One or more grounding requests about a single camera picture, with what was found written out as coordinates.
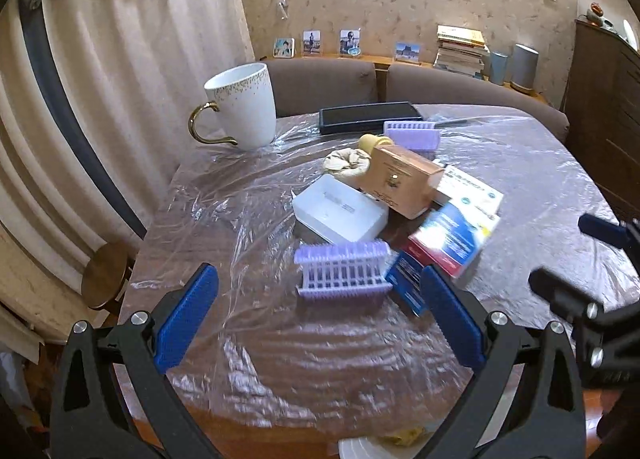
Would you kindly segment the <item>brown sofa left cushion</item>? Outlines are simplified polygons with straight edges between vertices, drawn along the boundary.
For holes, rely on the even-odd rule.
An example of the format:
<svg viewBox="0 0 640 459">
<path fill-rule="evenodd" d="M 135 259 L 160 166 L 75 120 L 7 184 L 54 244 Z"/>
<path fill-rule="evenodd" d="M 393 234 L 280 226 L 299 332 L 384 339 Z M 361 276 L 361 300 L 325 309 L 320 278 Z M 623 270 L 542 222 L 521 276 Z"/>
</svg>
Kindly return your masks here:
<svg viewBox="0 0 640 459">
<path fill-rule="evenodd" d="M 273 58 L 265 63 L 278 118 L 378 101 L 372 63 L 345 58 Z"/>
</svg>

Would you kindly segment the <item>brown sofa cushion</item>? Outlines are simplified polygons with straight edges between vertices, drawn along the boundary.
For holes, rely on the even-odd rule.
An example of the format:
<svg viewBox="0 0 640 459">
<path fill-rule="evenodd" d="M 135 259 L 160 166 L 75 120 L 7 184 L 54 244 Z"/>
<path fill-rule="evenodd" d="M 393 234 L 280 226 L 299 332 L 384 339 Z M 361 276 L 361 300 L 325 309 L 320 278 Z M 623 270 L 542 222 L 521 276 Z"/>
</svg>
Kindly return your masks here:
<svg viewBox="0 0 640 459">
<path fill-rule="evenodd" d="M 345 58 L 273 58 L 265 63 L 278 118 L 378 101 L 372 63 Z"/>
<path fill-rule="evenodd" d="M 391 64 L 386 76 L 391 102 L 511 107 L 542 123 L 559 141 L 566 140 L 570 123 L 563 112 L 504 86 L 434 68 Z"/>
</svg>

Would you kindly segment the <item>white medicine box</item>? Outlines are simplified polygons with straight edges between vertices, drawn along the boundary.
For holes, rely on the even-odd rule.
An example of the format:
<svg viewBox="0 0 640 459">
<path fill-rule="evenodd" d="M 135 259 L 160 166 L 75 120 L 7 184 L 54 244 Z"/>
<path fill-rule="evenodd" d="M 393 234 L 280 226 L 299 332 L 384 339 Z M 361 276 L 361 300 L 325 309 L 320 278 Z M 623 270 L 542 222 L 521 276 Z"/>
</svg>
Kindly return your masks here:
<svg viewBox="0 0 640 459">
<path fill-rule="evenodd" d="M 465 205 L 473 205 L 487 214 L 498 213 L 503 193 L 474 178 L 458 168 L 447 164 L 440 179 L 434 201 L 445 205 L 449 200 L 460 200 Z"/>
</svg>

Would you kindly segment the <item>photo frame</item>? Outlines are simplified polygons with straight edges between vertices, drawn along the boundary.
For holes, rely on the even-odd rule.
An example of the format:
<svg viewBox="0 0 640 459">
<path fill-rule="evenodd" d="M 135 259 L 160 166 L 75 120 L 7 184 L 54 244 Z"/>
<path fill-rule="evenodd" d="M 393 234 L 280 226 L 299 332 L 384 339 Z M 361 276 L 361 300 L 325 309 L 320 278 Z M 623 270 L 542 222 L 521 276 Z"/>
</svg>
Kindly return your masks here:
<svg viewBox="0 0 640 459">
<path fill-rule="evenodd" d="M 314 56 L 321 54 L 321 32 L 319 30 L 303 31 L 303 55 Z"/>
<path fill-rule="evenodd" d="M 272 56 L 274 58 L 293 58 L 295 45 L 294 38 L 277 38 L 273 43 Z"/>
<path fill-rule="evenodd" d="M 338 54 L 349 57 L 359 57 L 361 55 L 360 29 L 341 30 Z"/>
</svg>

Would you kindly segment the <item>brown cardboard box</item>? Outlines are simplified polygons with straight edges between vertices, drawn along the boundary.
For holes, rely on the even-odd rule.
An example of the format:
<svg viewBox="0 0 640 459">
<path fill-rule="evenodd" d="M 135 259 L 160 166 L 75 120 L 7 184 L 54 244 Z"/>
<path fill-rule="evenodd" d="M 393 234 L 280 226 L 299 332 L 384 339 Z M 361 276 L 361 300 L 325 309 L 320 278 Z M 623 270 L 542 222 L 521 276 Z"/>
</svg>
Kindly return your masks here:
<svg viewBox="0 0 640 459">
<path fill-rule="evenodd" d="M 360 188 L 408 220 L 423 214 L 434 200 L 445 169 L 398 145 L 375 146 Z"/>
</svg>

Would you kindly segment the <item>dark blue tablet case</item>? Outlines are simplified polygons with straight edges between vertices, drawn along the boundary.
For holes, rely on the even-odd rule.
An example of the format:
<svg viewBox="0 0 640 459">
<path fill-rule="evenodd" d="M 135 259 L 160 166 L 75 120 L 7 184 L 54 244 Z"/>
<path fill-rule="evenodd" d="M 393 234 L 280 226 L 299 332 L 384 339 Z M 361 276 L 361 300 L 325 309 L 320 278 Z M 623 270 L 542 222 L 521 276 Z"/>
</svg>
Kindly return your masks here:
<svg viewBox="0 0 640 459">
<path fill-rule="evenodd" d="M 409 102 L 387 102 L 328 107 L 319 110 L 322 135 L 341 133 L 382 133 L 385 121 L 422 121 L 418 109 Z"/>
</svg>

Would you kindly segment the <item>beige curtain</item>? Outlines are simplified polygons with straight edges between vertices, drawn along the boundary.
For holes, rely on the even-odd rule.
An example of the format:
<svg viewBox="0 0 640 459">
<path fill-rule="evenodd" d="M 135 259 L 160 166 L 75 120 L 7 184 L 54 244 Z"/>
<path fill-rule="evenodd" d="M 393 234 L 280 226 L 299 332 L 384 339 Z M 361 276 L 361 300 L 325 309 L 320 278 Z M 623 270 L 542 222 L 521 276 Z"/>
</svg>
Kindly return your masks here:
<svg viewBox="0 0 640 459">
<path fill-rule="evenodd" d="M 203 82 L 252 55 L 242 0 L 4 0 L 3 307 L 48 340 L 88 315 L 93 254 L 140 247 Z"/>
</svg>

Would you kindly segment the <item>photo frame landscape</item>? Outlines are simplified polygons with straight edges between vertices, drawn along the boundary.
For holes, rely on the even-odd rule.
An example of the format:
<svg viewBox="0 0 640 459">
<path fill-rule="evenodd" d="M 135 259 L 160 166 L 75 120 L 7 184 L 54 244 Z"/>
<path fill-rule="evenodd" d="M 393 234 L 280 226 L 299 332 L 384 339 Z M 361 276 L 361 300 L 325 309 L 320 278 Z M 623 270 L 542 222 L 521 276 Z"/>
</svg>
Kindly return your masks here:
<svg viewBox="0 0 640 459">
<path fill-rule="evenodd" d="M 394 58 L 398 62 L 418 64 L 420 63 L 420 45 L 398 41 L 395 44 Z"/>
</svg>

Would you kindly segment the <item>blue grey speaker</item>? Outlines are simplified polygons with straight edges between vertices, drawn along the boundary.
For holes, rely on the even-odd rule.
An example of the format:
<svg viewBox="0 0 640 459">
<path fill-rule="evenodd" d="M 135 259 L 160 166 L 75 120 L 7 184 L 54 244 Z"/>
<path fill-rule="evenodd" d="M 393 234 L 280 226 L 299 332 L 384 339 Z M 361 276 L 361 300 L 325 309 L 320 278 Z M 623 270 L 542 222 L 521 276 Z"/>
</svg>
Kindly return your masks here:
<svg viewBox="0 0 640 459">
<path fill-rule="evenodd" d="M 500 52 L 490 53 L 489 81 L 502 86 L 506 81 L 506 70 L 508 69 L 509 56 Z"/>
</svg>

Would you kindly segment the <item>round wooden stool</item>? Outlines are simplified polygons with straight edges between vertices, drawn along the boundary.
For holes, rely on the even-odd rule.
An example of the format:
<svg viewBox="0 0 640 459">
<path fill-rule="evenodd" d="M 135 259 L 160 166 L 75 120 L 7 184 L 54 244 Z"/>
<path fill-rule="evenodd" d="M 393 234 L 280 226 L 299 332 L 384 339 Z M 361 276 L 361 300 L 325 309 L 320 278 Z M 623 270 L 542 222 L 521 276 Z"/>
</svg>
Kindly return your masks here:
<svg viewBox="0 0 640 459">
<path fill-rule="evenodd" d="M 134 259 L 122 242 L 109 242 L 101 247 L 87 264 L 81 282 L 81 297 L 90 309 L 117 315 L 119 299 L 131 277 Z"/>
</svg>

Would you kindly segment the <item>blue red medicine box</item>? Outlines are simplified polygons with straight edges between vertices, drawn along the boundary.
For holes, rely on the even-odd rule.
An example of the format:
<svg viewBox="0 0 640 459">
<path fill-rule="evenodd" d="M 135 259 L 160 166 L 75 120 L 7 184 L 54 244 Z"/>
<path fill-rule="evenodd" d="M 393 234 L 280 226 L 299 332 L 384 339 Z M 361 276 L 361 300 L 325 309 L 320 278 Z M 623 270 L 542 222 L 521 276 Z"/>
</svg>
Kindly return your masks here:
<svg viewBox="0 0 640 459">
<path fill-rule="evenodd" d="M 423 265 L 434 264 L 450 279 L 458 279 L 483 250 L 500 222 L 464 200 L 449 200 L 431 211 L 409 236 L 407 253 Z"/>
</svg>

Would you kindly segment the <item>beige tissue ball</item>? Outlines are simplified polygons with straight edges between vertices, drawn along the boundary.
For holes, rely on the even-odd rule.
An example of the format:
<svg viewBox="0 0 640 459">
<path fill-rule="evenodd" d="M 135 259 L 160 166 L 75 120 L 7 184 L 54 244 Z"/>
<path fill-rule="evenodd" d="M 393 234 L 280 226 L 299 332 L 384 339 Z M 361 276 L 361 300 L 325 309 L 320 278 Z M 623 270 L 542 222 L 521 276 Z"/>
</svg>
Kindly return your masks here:
<svg viewBox="0 0 640 459">
<path fill-rule="evenodd" d="M 323 160 L 322 171 L 334 179 L 359 190 L 360 182 L 369 170 L 371 157 L 359 148 L 337 149 Z"/>
</svg>

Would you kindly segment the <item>brown sofa right cushion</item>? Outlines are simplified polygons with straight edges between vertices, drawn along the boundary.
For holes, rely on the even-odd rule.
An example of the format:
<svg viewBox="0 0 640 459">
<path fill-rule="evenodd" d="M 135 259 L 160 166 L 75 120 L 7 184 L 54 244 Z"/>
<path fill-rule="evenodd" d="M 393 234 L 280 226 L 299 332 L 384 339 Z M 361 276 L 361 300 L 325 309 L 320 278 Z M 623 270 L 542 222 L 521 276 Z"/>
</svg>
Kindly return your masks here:
<svg viewBox="0 0 640 459">
<path fill-rule="evenodd" d="M 391 102 L 511 107 L 542 123 L 559 141 L 566 140 L 570 123 L 563 112 L 504 86 L 434 68 L 391 64 L 386 76 Z"/>
</svg>

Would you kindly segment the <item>purple bristle hair roller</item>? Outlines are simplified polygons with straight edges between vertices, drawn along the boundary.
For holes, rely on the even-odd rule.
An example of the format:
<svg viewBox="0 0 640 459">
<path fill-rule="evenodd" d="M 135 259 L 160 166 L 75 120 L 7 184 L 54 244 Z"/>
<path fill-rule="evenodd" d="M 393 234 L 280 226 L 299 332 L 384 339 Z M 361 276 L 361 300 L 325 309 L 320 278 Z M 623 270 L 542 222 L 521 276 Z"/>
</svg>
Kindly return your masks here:
<svg viewBox="0 0 640 459">
<path fill-rule="evenodd" d="M 436 152 L 440 143 L 439 130 L 433 122 L 428 121 L 385 121 L 383 135 L 395 145 L 414 152 Z"/>
</svg>

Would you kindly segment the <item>white plastic box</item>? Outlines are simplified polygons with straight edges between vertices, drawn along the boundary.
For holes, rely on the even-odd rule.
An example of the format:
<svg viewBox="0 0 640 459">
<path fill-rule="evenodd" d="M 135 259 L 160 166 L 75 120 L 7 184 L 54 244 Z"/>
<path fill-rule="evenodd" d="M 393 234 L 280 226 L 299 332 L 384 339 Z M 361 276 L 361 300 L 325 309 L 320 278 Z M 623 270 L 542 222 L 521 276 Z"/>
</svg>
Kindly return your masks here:
<svg viewBox="0 0 640 459">
<path fill-rule="evenodd" d="M 322 175 L 293 201 L 296 220 L 329 243 L 372 241 L 388 221 L 388 207 L 332 175 Z"/>
</svg>

